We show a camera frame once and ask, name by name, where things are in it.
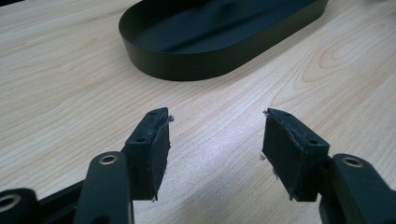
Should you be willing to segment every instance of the oval tray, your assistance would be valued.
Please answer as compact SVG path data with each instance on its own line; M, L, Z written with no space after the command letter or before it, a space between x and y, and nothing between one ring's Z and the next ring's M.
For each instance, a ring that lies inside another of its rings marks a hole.
M327 0L143 0L120 19L133 64L167 80L218 77L319 18Z

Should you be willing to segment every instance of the light wood surface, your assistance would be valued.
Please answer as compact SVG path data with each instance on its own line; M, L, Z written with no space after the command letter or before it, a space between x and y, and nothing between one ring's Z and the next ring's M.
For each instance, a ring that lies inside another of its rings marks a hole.
M369 161L396 189L396 1L330 0L324 15L231 73L149 77L130 62L118 22L137 1L28 0L0 8L0 190L39 198L84 178L167 106L171 151L159 201L136 223L320 223L290 202L260 159L268 107Z

